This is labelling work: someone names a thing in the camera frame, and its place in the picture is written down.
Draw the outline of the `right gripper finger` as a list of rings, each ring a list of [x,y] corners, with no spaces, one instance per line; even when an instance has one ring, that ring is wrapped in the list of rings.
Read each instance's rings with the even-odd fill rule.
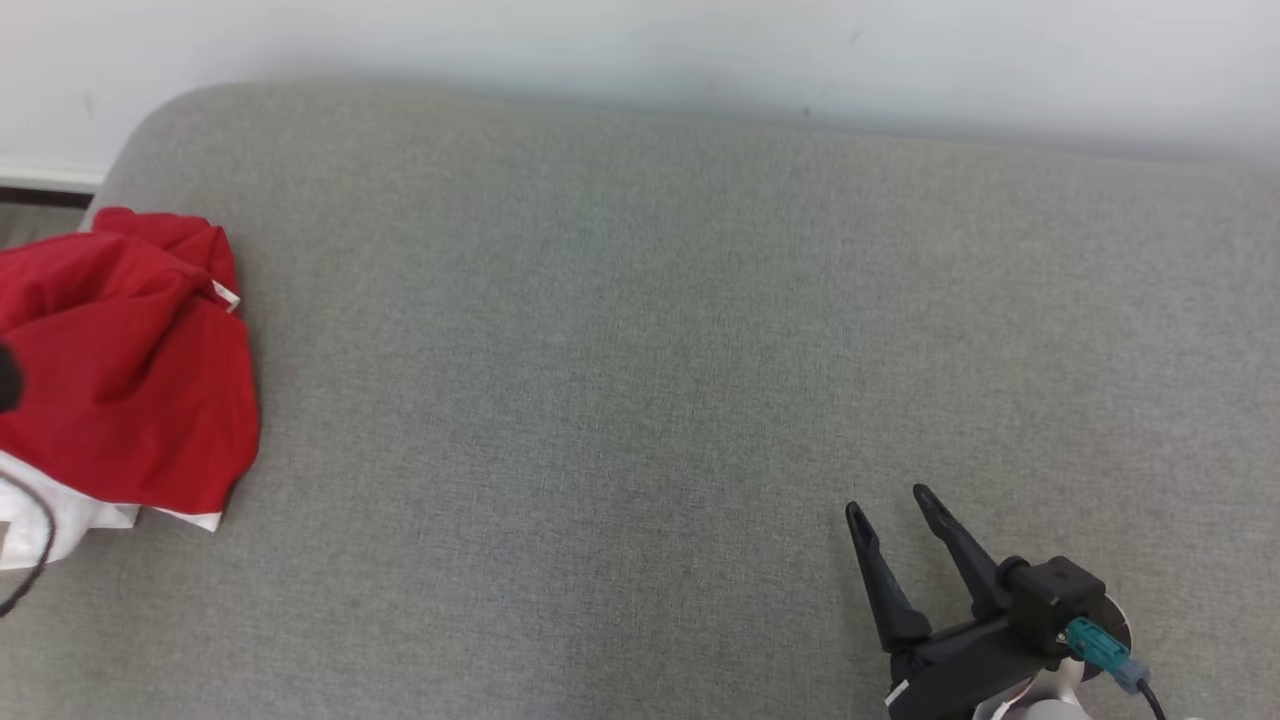
[[[948,551],[972,598],[974,619],[992,619],[1006,611],[1009,594],[997,579],[997,562],[925,484],[911,488],[929,529]]]
[[[929,639],[932,625],[916,611],[881,552],[881,538],[858,502],[845,507],[846,523],[858,556],[881,648],[897,653]]]

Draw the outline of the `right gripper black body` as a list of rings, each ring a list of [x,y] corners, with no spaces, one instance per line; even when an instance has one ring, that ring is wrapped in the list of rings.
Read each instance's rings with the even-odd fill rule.
[[[1062,661],[1062,646],[1029,642],[1009,618],[973,621],[929,637],[884,633],[891,719],[960,719]]]

